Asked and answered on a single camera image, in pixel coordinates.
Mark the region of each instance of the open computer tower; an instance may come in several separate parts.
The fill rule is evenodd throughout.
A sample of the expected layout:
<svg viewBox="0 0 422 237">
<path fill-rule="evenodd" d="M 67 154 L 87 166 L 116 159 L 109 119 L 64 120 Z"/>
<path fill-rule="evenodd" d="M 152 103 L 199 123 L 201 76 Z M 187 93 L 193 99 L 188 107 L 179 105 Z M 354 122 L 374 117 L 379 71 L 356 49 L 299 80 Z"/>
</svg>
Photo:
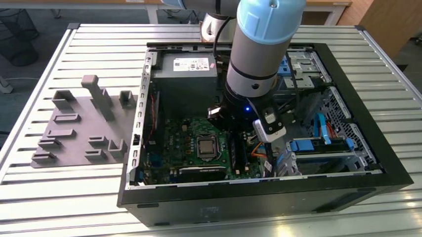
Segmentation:
<svg viewBox="0 0 422 237">
<path fill-rule="evenodd" d="M 287 50 L 271 151 L 254 129 L 217 129 L 230 50 L 148 44 L 117 206 L 147 226 L 205 223 L 339 211 L 412 183 L 326 44 Z"/>
</svg>

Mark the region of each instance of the floor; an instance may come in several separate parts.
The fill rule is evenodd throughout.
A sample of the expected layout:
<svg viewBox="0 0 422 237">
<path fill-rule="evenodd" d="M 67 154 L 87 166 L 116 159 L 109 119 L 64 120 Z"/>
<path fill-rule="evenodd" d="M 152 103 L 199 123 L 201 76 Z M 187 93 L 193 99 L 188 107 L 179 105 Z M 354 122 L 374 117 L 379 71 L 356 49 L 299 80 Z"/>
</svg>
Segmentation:
<svg viewBox="0 0 422 237">
<path fill-rule="evenodd" d="M 0 75 L 9 78 L 33 78 L 8 80 L 15 88 L 12 94 L 0 93 L 0 131 L 11 131 L 20 111 L 32 93 L 55 48 L 64 34 L 68 23 L 83 22 L 95 24 L 148 24 L 147 12 L 143 10 L 63 10 L 61 18 L 53 19 L 49 10 L 28 10 L 40 36 L 32 41 L 40 58 L 36 63 L 27 67 L 13 67 L 9 62 L 0 57 Z M 188 11 L 172 13 L 173 18 L 168 18 L 164 11 L 159 11 L 159 22 L 163 24 L 179 24 L 187 22 L 189 17 Z M 408 42 L 403 47 L 399 55 L 394 59 L 396 64 L 408 65 L 404 74 L 422 91 L 422 46 L 415 46 Z M 6 139 L 0 135 L 0 147 Z"/>
</svg>

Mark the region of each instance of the cpu socket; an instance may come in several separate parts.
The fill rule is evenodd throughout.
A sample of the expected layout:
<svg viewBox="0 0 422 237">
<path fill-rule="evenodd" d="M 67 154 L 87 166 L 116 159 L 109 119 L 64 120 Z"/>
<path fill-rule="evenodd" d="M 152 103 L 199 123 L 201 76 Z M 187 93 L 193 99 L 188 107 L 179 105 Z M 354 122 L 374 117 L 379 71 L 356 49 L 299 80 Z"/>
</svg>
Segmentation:
<svg viewBox="0 0 422 237">
<path fill-rule="evenodd" d="M 205 135 L 196 138 L 196 154 L 203 161 L 216 158 L 216 136 Z"/>
</svg>

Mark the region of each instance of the power supply label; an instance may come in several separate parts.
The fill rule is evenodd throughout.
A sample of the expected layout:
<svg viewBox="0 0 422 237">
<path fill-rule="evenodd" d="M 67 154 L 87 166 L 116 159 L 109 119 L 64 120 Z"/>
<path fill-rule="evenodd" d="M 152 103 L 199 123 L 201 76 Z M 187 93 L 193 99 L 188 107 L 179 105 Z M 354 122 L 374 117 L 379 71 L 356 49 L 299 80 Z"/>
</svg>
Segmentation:
<svg viewBox="0 0 422 237">
<path fill-rule="evenodd" d="M 176 58 L 173 60 L 173 71 L 209 71 L 208 58 Z"/>
</svg>

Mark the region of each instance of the black mesh wastebasket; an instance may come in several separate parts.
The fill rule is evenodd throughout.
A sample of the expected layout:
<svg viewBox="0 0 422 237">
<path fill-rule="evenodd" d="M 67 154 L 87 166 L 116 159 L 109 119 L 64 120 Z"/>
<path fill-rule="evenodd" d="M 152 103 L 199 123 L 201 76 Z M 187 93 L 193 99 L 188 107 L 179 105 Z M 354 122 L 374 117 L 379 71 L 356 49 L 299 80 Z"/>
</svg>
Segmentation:
<svg viewBox="0 0 422 237">
<path fill-rule="evenodd" d="M 39 59 L 39 54 L 25 37 L 16 36 L 0 22 L 0 54 L 15 66 L 27 66 Z"/>
<path fill-rule="evenodd" d="M 0 22 L 19 38 L 32 40 L 39 36 L 39 31 L 25 9 L 0 8 Z"/>
</svg>

